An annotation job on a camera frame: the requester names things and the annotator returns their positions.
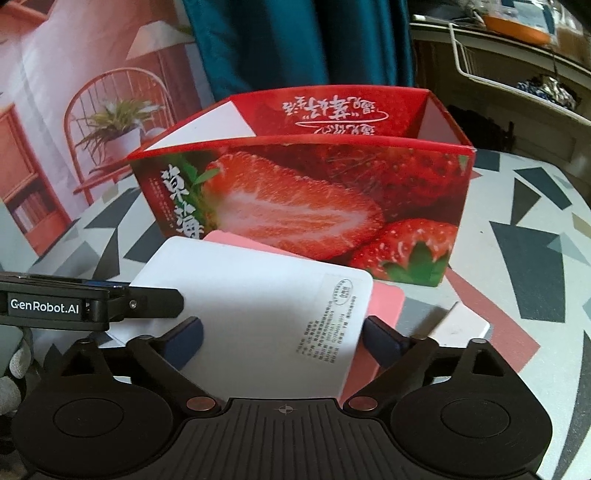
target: screw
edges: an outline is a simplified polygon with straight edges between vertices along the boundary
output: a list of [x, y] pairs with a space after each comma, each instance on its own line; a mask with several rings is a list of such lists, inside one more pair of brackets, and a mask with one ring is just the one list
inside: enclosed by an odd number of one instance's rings
[[371, 397], [355, 397], [349, 400], [349, 407], [359, 411], [371, 411], [378, 406], [378, 402]]
[[187, 408], [193, 411], [208, 411], [216, 406], [216, 401], [209, 397], [193, 397], [187, 400]]

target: strawberry image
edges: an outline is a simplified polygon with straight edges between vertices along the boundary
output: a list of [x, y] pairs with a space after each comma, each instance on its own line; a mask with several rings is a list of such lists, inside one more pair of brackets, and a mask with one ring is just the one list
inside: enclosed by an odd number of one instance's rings
[[327, 158], [329, 179], [357, 186], [383, 208], [388, 220], [405, 210], [429, 207], [467, 184], [466, 164], [457, 155], [435, 151], [381, 148]]
[[339, 184], [313, 180], [258, 155], [235, 152], [207, 169], [200, 195], [215, 228], [314, 260], [370, 241], [384, 226], [379, 206]]
[[330, 144], [257, 148], [281, 166], [366, 194], [380, 205], [387, 222], [440, 199], [463, 196], [469, 182], [467, 157], [437, 151]]
[[443, 278], [457, 226], [425, 219], [384, 227], [377, 238], [353, 253], [349, 266], [380, 280], [436, 286]]

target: red cardboard box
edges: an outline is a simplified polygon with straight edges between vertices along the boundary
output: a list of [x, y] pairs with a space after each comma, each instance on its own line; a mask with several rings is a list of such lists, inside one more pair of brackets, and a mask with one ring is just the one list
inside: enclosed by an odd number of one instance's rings
[[431, 92], [331, 85], [231, 96], [127, 160], [166, 236], [219, 229], [436, 286], [474, 158]]

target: teal curtain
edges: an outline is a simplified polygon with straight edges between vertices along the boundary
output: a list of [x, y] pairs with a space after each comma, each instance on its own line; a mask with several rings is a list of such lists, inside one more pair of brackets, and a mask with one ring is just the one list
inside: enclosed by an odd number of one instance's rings
[[183, 0], [213, 96], [414, 86], [407, 0]]

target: chair illustration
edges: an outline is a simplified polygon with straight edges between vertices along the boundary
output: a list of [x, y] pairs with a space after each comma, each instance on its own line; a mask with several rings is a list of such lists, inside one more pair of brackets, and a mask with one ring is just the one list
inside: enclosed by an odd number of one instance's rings
[[96, 149], [79, 145], [82, 139], [93, 132], [89, 117], [105, 111], [107, 103], [132, 99], [150, 101], [160, 107], [143, 122], [145, 132], [174, 125], [171, 99], [164, 82], [152, 72], [138, 68], [120, 68], [102, 73], [87, 82], [66, 109], [64, 131], [74, 170], [80, 181], [73, 193], [84, 193], [88, 205], [94, 201], [93, 188], [107, 181], [117, 183], [131, 174], [129, 165], [122, 167], [119, 163], [117, 166], [122, 158], [112, 158], [104, 145], [98, 145]]

